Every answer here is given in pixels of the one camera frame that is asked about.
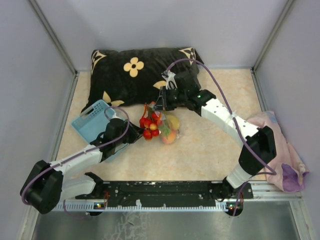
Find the orange peach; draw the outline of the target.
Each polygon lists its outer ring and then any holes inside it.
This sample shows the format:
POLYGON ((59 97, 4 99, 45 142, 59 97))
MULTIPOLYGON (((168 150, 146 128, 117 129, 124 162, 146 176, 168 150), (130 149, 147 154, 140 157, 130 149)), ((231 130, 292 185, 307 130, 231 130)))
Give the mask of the orange peach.
POLYGON ((172 130, 168 136, 162 135, 161 140, 164 144, 172 144, 177 138, 177 132, 172 130))

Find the yellow apple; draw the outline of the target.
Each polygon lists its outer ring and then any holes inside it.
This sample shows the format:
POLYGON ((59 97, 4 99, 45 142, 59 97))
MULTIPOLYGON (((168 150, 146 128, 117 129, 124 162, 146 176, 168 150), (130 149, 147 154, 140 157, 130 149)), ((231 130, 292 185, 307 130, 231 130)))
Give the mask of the yellow apple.
POLYGON ((180 128, 180 120, 175 115, 169 114, 166 116, 166 119, 173 130, 177 131, 180 128))

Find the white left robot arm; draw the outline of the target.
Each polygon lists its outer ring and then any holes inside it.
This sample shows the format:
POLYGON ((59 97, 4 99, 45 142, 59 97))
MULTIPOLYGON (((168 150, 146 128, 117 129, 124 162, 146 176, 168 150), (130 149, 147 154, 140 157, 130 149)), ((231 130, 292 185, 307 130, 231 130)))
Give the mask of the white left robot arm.
POLYGON ((92 172, 75 178, 86 168, 113 159, 129 144, 143 136, 144 129, 128 120, 112 118, 85 148, 67 158, 38 161, 20 190, 24 204, 47 214, 67 199, 97 199, 103 195, 104 181, 92 172))

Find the red strawberry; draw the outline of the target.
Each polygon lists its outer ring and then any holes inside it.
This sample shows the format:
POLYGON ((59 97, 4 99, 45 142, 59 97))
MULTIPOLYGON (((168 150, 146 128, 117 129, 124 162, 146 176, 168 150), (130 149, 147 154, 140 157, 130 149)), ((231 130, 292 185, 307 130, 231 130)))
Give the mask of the red strawberry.
POLYGON ((149 141, 149 140, 151 140, 153 138, 152 133, 151 133, 151 131, 149 129, 145 129, 143 131, 143 137, 147 141, 149 141))
POLYGON ((156 123, 151 123, 149 125, 149 130, 153 137, 158 137, 160 135, 160 130, 158 129, 158 125, 156 123))
POLYGON ((148 117, 143 117, 139 120, 139 125, 142 129, 149 129, 150 125, 153 123, 154 121, 148 117))

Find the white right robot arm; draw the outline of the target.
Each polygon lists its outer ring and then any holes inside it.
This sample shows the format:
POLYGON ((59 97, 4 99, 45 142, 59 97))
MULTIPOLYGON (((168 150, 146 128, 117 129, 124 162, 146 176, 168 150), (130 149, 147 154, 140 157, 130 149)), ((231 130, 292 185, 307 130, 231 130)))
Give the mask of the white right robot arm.
POLYGON ((165 86, 160 87, 153 110, 168 112, 186 107, 219 126, 241 147, 237 165, 223 180, 224 194, 235 198, 241 192, 241 185, 276 157, 273 130, 268 126, 258 127, 229 111, 212 92, 202 89, 197 78, 187 71, 178 74, 167 71, 161 76, 165 86))

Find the clear zip top bag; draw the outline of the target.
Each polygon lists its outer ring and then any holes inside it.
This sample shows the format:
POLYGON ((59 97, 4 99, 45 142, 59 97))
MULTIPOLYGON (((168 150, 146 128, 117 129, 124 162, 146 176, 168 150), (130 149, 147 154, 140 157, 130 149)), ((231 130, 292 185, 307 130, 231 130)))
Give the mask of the clear zip top bag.
MULTIPOLYGON (((160 134, 159 134, 159 136, 152 137, 152 139, 159 138, 161 140, 161 136, 163 136, 163 135, 168 136, 169 133, 173 130, 170 127, 166 116, 167 115, 174 115, 174 114, 167 113, 165 111, 154 111, 153 110, 154 105, 155 105, 155 102, 151 102, 150 104, 144 104, 144 111, 143 111, 141 118, 150 118, 151 120, 153 120, 153 123, 157 124, 158 129, 160 131, 160 134)), ((176 130, 176 132, 177 132, 176 139, 179 137, 179 129, 176 130)))

